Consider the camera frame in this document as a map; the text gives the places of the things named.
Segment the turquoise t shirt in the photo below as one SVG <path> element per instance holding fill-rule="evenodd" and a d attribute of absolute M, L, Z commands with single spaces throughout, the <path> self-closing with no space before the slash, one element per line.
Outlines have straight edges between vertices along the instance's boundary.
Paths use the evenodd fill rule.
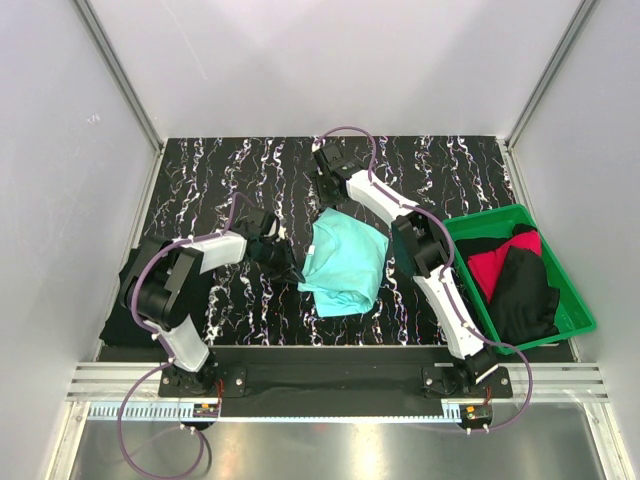
<path fill-rule="evenodd" d="M 369 312 L 382 283 L 389 239 L 334 209 L 324 210 L 312 230 L 298 290 L 313 295 L 321 318 Z"/>

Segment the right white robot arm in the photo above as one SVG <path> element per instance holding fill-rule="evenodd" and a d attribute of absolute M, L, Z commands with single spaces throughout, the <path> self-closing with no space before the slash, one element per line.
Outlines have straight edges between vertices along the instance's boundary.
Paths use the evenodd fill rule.
<path fill-rule="evenodd" d="M 455 245 L 443 222 L 364 169 L 316 171 L 311 179 L 322 205 L 357 202 L 390 228 L 396 266 L 425 295 L 445 333 L 453 358 L 451 382 L 463 395 L 480 394 L 498 362 L 455 284 Z"/>

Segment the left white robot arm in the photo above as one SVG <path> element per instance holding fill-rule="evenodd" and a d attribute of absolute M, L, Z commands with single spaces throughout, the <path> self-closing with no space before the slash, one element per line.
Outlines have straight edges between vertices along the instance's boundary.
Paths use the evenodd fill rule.
<path fill-rule="evenodd" d="M 120 273 L 118 301 L 169 356 L 169 382 L 196 396 L 215 386 L 217 364 L 200 338 L 196 313 L 204 307 L 211 273 L 244 261 L 257 263 L 276 281 L 299 284 L 304 276 L 284 235 L 216 232 L 201 241 L 152 235 L 131 251 Z"/>

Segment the red t shirt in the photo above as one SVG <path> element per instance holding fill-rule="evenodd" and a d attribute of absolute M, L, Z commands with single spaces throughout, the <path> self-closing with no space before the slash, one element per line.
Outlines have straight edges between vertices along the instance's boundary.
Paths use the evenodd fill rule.
<path fill-rule="evenodd" d="M 539 233 L 536 230 L 530 230 L 511 237 L 495 250 L 471 255 L 467 261 L 474 280 L 488 302 L 491 301 L 511 247 L 529 250 L 538 256 L 542 253 Z"/>

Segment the green plastic bin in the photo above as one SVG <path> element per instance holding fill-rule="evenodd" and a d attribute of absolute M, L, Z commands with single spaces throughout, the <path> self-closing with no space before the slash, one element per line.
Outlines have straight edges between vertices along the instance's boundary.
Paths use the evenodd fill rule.
<path fill-rule="evenodd" d="M 445 221 L 455 266 L 485 336 L 524 351 L 596 329 L 596 320 L 525 206 Z"/>

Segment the black t shirt in bin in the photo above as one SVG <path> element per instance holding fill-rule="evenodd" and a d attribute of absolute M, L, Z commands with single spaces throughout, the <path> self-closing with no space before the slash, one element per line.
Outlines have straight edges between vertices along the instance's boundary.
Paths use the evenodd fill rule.
<path fill-rule="evenodd" d="M 517 224 L 508 238 L 462 239 L 456 242 L 456 247 L 468 268 L 471 255 L 495 250 L 511 237 L 530 230 L 537 231 L 533 226 Z M 538 256 L 511 247 L 490 302 L 470 274 L 502 342 L 517 346 L 559 333 L 555 316 L 560 292 L 548 283 L 542 253 Z"/>

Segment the aluminium frame rail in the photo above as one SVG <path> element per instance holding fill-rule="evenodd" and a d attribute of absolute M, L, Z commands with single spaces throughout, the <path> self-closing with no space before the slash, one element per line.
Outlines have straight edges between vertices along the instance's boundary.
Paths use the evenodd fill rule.
<path fill-rule="evenodd" d="M 231 364 L 216 386 L 196 394 L 153 363 L 81 363 L 66 399 L 95 420 L 421 424 L 474 420 L 501 405 L 608 400 L 593 364 L 503 364 L 469 391 L 454 387 L 449 371 L 447 364 Z"/>

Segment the left aluminium corner post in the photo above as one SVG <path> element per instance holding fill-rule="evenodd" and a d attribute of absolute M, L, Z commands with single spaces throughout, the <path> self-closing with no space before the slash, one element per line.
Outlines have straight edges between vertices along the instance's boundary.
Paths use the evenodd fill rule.
<path fill-rule="evenodd" d="M 87 0 L 71 0 L 70 3 L 76 10 L 147 143 L 155 154 L 159 154 L 164 140 L 147 114 L 92 3 Z"/>

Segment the aluminium corner post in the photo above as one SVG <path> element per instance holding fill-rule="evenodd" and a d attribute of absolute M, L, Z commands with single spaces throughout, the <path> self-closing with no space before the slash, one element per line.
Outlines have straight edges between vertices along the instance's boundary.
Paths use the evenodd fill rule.
<path fill-rule="evenodd" d="M 599 4 L 598 0 L 581 0 L 578 3 L 514 126 L 504 139 L 509 152 L 514 150 L 522 137 Z"/>
<path fill-rule="evenodd" d="M 164 140 L 147 114 L 92 3 L 87 0 L 71 0 L 70 3 L 76 10 L 147 143 L 155 154 L 159 154 Z"/>

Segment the right aluminium corner post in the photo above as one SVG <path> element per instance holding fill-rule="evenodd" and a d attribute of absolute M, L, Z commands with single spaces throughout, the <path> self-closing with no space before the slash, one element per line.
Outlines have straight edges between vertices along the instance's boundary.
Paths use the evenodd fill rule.
<path fill-rule="evenodd" d="M 581 0 L 578 3 L 514 126 L 504 139 L 509 152 L 514 150 L 522 137 L 599 4 L 598 0 Z"/>

